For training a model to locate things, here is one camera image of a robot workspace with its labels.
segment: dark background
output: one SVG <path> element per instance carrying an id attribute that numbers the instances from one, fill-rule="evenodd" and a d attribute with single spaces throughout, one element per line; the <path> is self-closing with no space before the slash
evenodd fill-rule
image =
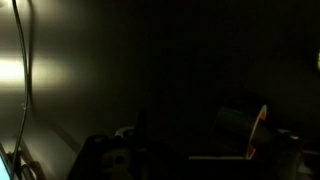
<path id="1" fill-rule="evenodd" d="M 0 62 L 21 68 L 12 5 L 1 1 Z M 181 153 L 201 149 L 222 102 L 242 91 L 269 104 L 274 127 L 320 139 L 316 0 L 18 5 L 32 61 L 23 140 L 47 179 L 64 179 L 87 136 L 112 136 L 133 125 L 141 108 L 149 110 L 154 139 Z M 22 77 L 0 79 L 0 139 L 7 151 L 21 102 Z"/>

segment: cable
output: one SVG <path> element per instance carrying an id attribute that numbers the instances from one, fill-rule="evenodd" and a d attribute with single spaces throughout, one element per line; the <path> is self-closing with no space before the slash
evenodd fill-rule
<path id="1" fill-rule="evenodd" d="M 17 23 L 17 28 L 19 32 L 19 37 L 20 37 L 20 46 L 21 46 L 21 51 L 22 51 L 22 58 L 23 58 L 23 70 L 24 70 L 24 93 L 25 93 L 25 99 L 24 99 L 24 104 L 23 104 L 23 116 L 22 116 L 22 121 L 19 129 L 19 134 L 18 138 L 16 140 L 16 144 L 14 147 L 14 152 L 13 152 L 13 161 L 12 161 L 12 167 L 11 167 L 11 174 L 10 174 L 10 179 L 13 180 L 14 178 L 14 169 L 17 161 L 17 152 L 20 147 L 21 139 L 22 139 L 22 134 L 23 130 L 25 127 L 26 119 L 27 119 L 27 112 L 28 112 L 28 106 L 29 106 L 29 79 L 28 79 L 28 59 L 27 59 L 27 52 L 26 52 L 26 46 L 24 43 L 24 36 L 23 36 L 23 30 L 21 26 L 21 21 L 19 17 L 19 12 L 17 8 L 17 3 L 16 0 L 12 0 L 12 6 L 13 6 L 13 11 Z"/>

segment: wire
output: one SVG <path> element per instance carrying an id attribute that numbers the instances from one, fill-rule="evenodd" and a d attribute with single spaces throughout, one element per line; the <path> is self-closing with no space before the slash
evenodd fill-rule
<path id="1" fill-rule="evenodd" d="M 24 42 L 24 36 L 23 36 L 23 30 L 21 26 L 21 21 L 19 17 L 19 12 L 17 8 L 17 3 L 16 0 L 12 0 L 12 6 L 13 6 L 13 11 L 17 23 L 17 28 L 19 32 L 19 37 L 20 37 L 20 46 L 21 46 L 21 51 L 22 51 L 22 58 L 23 58 L 23 70 L 24 70 L 24 93 L 25 93 L 25 99 L 24 99 L 24 104 L 23 104 L 23 116 L 22 116 L 22 121 L 20 124 L 19 128 L 19 134 L 18 138 L 16 140 L 16 144 L 14 147 L 14 152 L 13 152 L 13 161 L 12 161 L 12 167 L 11 167 L 11 174 L 10 174 L 10 179 L 13 180 L 14 178 L 14 170 L 15 170 L 15 165 L 17 161 L 17 153 L 20 147 L 21 139 L 22 139 L 22 134 L 23 130 L 25 127 L 26 119 L 27 119 L 27 113 L 28 113 L 28 107 L 29 107 L 29 79 L 28 79 L 28 59 L 27 59 L 27 52 L 26 52 L 26 46 Z"/>

